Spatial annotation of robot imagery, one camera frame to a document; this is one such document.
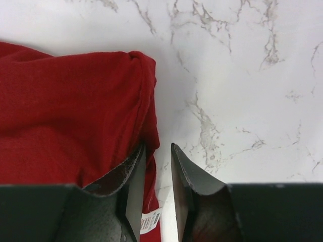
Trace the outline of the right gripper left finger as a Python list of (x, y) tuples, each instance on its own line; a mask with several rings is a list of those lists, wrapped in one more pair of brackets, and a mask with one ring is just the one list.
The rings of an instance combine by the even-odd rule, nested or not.
[(95, 182), (2, 185), (1, 241), (140, 241), (146, 149)]

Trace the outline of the dark red t shirt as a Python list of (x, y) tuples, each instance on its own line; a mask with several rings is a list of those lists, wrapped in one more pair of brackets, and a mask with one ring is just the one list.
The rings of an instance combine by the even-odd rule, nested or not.
[(138, 51), (52, 56), (1, 43), (1, 186), (84, 188), (144, 145), (140, 241), (160, 241), (155, 65)]

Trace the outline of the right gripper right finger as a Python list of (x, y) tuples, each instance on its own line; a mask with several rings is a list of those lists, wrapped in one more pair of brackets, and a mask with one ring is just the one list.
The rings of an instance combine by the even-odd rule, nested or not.
[(179, 241), (322, 241), (321, 183), (227, 184), (171, 145)]

